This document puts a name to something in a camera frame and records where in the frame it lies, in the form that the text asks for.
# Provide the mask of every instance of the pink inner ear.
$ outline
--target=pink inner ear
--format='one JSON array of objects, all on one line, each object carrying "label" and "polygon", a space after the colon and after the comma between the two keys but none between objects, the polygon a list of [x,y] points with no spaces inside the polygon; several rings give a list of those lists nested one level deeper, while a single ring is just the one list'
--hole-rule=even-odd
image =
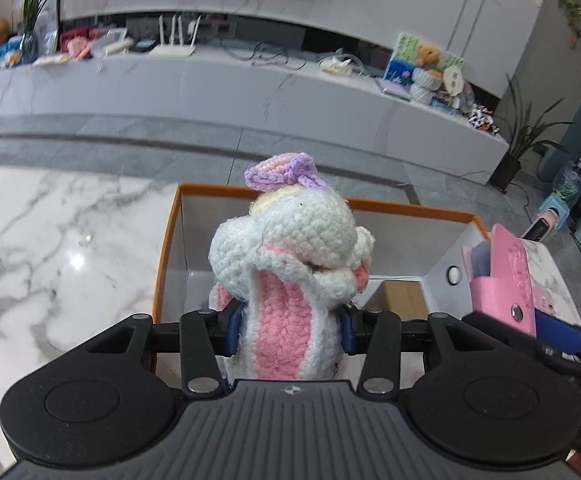
[{"label": "pink inner ear", "polygon": [[357,279],[357,290],[364,290],[368,286],[368,262],[362,262],[361,265],[352,272]]},{"label": "pink inner ear", "polygon": [[222,285],[216,283],[210,291],[210,307],[214,310],[224,310],[233,299],[233,295],[225,290]]},{"label": "pink inner ear", "polygon": [[294,380],[310,339],[311,308],[296,283],[284,283],[269,270],[255,278],[260,288],[260,326],[255,346],[258,377]]}]

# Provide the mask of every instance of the stuffed toy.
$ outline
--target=stuffed toy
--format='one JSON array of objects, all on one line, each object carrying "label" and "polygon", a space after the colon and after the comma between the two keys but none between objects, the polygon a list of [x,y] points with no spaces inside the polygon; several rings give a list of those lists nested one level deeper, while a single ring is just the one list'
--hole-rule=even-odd
[{"label": "stuffed toy", "polygon": [[305,153],[260,163],[246,183],[264,193],[218,227],[208,255],[218,280],[209,306],[248,304],[228,376],[332,379],[343,353],[334,309],[368,284],[375,240]]},{"label": "stuffed toy", "polygon": [[414,63],[420,67],[435,68],[440,59],[441,53],[439,49],[434,45],[424,43],[417,47],[417,59]]}]

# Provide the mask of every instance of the orange-rimmed box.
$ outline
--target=orange-rimmed box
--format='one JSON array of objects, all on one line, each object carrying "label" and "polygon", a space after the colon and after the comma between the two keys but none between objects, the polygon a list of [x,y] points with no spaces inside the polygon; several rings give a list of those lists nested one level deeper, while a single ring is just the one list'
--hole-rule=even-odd
[{"label": "orange-rimmed box", "polygon": [[[208,304],[215,283],[208,250],[215,230],[229,218],[247,215],[257,196],[244,187],[180,185],[164,236],[152,311],[156,322],[177,321]],[[385,280],[404,280],[419,282],[429,312],[461,318],[472,311],[461,250],[487,238],[478,216],[359,198],[349,198],[348,203],[357,224],[376,239],[368,288],[355,299],[358,304],[365,304]],[[450,267],[461,271],[456,285],[447,279]],[[177,384],[177,359],[162,356],[159,363],[161,377],[170,382],[174,374]]]}]

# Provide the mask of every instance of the purple bow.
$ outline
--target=purple bow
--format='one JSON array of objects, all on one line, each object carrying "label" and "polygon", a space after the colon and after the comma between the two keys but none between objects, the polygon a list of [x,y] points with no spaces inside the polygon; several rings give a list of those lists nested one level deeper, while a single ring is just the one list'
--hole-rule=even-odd
[{"label": "purple bow", "polygon": [[264,160],[244,172],[246,185],[257,191],[272,191],[284,186],[328,189],[317,174],[315,161],[307,153],[283,153]]}]

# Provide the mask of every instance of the white marble countertop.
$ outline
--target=white marble countertop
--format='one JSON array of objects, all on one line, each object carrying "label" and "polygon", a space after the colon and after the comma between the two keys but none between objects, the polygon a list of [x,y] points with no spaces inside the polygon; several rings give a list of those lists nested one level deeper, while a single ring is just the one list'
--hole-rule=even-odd
[{"label": "white marble countertop", "polygon": [[550,251],[544,244],[522,240],[528,255],[528,270],[535,282],[549,294],[555,317],[566,323],[581,325],[573,297]]},{"label": "white marble countertop", "polygon": [[[0,166],[0,401],[62,352],[151,312],[176,190]],[[0,472],[13,462],[0,430]]]}]

